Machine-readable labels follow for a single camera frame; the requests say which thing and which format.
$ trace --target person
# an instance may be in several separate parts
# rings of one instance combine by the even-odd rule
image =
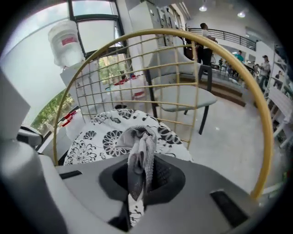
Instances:
[[[279,79],[280,78],[280,75],[282,75],[282,72],[279,71],[278,74],[275,76],[275,78]]]
[[[197,44],[196,46],[197,62],[201,64],[203,62],[203,45]]]
[[[259,68],[259,65],[258,64],[255,64],[255,65],[253,65],[252,66],[252,69],[253,69],[253,77],[255,78],[255,79],[257,79],[257,76],[258,76],[258,68]]]
[[[280,76],[282,75],[282,72],[281,71],[279,71],[278,72],[278,74],[275,76],[275,78],[277,78],[277,79],[280,79]],[[275,83],[274,83],[274,87],[277,87],[277,89],[281,89],[281,87],[282,87],[282,84],[280,84],[280,83],[278,83],[276,80],[275,80]]]
[[[228,67],[227,67],[227,72],[228,72],[228,75],[230,77],[230,75],[232,74],[232,66],[228,64]]]
[[[220,66],[220,71],[222,70],[222,66],[223,66],[223,58],[220,58],[219,60],[219,66]]]
[[[223,67],[225,68],[225,73],[227,72],[227,68],[228,68],[228,61],[225,60]]]
[[[264,82],[265,80],[268,80],[269,78],[269,74],[271,72],[271,66],[270,66],[270,62],[269,62],[269,58],[264,55],[262,56],[264,58],[264,62],[260,65],[260,83],[259,83],[259,86],[260,86],[260,89],[264,91],[263,89],[263,85],[264,85]]]
[[[244,58],[242,57],[242,51],[241,50],[239,50],[238,53],[235,54],[235,57],[238,58],[238,60],[243,63]]]
[[[214,37],[212,37],[208,31],[208,26],[205,23],[201,23],[201,29],[202,29],[202,35],[206,38],[209,38],[210,40],[218,43]],[[212,50],[208,47],[204,46],[202,51],[202,63],[204,65],[210,66],[211,64],[211,58],[212,58]]]

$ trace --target tree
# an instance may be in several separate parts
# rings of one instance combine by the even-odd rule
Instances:
[[[114,64],[118,62],[117,55],[111,55],[104,58],[100,58],[98,61],[99,61],[99,69],[103,68],[99,70],[99,77],[101,80],[105,80],[110,77],[121,75],[120,71],[124,71],[126,67],[125,61],[118,64]],[[118,82],[118,80],[119,80],[119,77],[116,77],[114,82]],[[109,84],[111,84],[112,82],[113,82],[112,79],[108,80]]]
[[[34,119],[32,123],[33,128],[37,129],[42,134],[46,134],[47,127],[45,124],[46,123],[54,124],[56,119],[56,114],[57,114],[61,99],[64,95],[64,92],[65,90],[61,91],[47,105],[45,105],[45,107],[40,111],[40,113]],[[71,109],[73,105],[75,105],[73,98],[70,96],[70,94],[67,94],[62,106],[60,117],[65,115]]]

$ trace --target black railing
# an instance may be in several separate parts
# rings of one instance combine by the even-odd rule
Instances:
[[[187,29],[189,32],[193,32],[200,35],[202,34],[201,28],[187,28]],[[255,51],[255,42],[245,37],[242,37],[240,35],[237,35],[231,32],[220,31],[216,29],[209,29],[209,33],[212,37],[215,37],[216,39],[218,38],[218,39],[234,42]]]

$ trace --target patterned fabric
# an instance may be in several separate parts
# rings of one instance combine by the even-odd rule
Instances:
[[[165,124],[142,111],[118,109],[96,115],[87,123],[68,150],[64,165],[88,163],[129,153],[129,149],[116,147],[117,139],[129,127],[145,125],[157,136],[155,153],[192,161],[180,138]],[[141,202],[130,202],[130,223],[134,226],[144,213]]]

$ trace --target black chair leg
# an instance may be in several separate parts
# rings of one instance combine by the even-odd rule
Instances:
[[[206,106],[205,111],[203,113],[202,121],[201,121],[201,127],[200,127],[200,131],[199,131],[200,135],[202,134],[203,128],[205,126],[208,111],[209,111],[209,106]]]

